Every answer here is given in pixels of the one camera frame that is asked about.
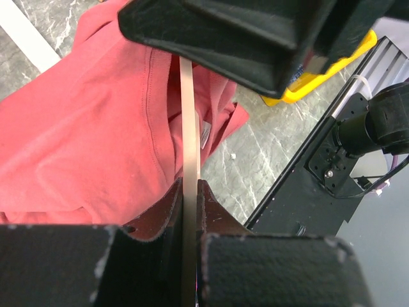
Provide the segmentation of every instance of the yellow plastic bin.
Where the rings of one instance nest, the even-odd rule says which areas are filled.
[[[377,41],[378,39],[375,32],[370,30],[352,56],[350,58],[340,59],[328,69],[325,75],[312,75],[308,72],[304,72],[294,83],[288,86],[281,99],[273,99],[264,96],[261,96],[261,98],[263,98],[265,104],[270,107],[275,106],[281,101],[288,104],[293,104],[312,92],[315,88],[331,78],[346,65],[363,55],[363,53],[375,46]]]

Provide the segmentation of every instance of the screw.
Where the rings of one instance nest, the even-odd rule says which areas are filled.
[[[326,176],[327,178],[332,178],[332,177],[334,176],[334,172],[333,172],[331,169],[329,169],[329,170],[325,173],[325,176]]]

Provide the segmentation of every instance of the gray marble table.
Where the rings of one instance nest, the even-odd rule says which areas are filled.
[[[62,57],[70,52],[79,17],[98,1],[15,3]],[[38,71],[1,28],[0,42],[1,101],[34,79]],[[202,170],[217,199],[237,220],[244,223],[250,216],[358,63],[355,61],[293,105],[267,107],[257,94],[238,88],[236,99],[249,112],[250,120],[220,146]]]

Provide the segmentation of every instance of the wooden strip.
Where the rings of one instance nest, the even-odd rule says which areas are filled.
[[[194,107],[192,62],[180,58],[181,118],[183,138],[183,243],[181,305],[196,303],[196,206],[198,157],[198,121]]]
[[[41,73],[60,60],[12,0],[0,0],[0,26]]]

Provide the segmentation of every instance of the red cloth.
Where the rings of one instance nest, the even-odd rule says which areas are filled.
[[[125,3],[86,12],[72,53],[0,103],[0,222],[123,224],[181,173],[178,57],[122,37]],[[204,163],[248,115],[226,78],[196,66],[194,86]]]

